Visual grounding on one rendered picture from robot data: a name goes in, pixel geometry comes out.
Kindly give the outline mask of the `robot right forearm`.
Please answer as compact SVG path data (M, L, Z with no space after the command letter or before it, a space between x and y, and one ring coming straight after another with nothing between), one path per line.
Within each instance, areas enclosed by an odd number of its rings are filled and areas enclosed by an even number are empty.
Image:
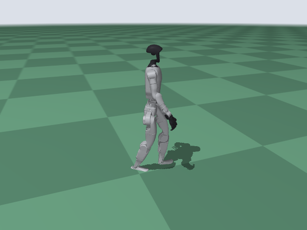
M168 108L164 104L162 95L160 93L157 93L155 98L156 98L156 101L157 101L156 105L160 108L161 112L164 115L168 115L168 117L170 117L171 116L171 112L168 110Z

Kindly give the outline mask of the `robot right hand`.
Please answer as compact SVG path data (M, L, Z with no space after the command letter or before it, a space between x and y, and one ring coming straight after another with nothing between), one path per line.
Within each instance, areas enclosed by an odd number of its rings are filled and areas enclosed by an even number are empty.
M169 123L170 123L170 125L172 127L172 129L171 129L171 131L172 131L173 129L176 128L176 125L177 125L176 120L177 119L174 118L172 115L170 117L168 117L168 115L165 115L165 117L166 117L167 120L169 120Z

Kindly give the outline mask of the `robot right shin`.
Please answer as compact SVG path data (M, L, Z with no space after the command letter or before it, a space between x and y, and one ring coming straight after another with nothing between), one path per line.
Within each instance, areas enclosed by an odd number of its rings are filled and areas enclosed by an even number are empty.
M146 158L147 154L149 153L150 150L147 149L147 146L145 144L141 144L140 145L140 149L137 153L136 156L136 162L134 164L134 169L138 168L138 166L144 161L144 159ZM138 166L137 166L138 165Z

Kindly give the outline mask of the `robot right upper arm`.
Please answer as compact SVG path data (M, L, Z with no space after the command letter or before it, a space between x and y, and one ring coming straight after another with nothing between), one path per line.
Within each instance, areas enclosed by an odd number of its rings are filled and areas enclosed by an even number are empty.
M153 98L153 100L156 101L155 96L158 93L157 92L158 85L157 85L157 73L156 73L156 71L154 69L149 70L147 72L147 78L148 78L148 81L149 81L149 84L150 84L152 98Z

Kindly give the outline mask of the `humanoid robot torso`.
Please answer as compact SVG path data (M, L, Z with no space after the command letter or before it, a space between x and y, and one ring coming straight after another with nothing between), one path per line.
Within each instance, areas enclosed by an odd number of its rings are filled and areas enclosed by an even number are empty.
M149 70L154 69L157 73L157 85L158 85L158 89L157 92L160 93L160 89L161 89L161 81L162 81L162 72L160 67L154 67L156 65L152 65L151 67L146 67L145 70L145 94L146 94L146 99L149 99L147 101L147 104L144 108L144 115L146 115L147 112L152 112L152 115L155 116L157 113L157 105L156 105L156 101L153 100L152 98L152 94L151 94L151 89L150 89L150 84L147 78L147 72Z

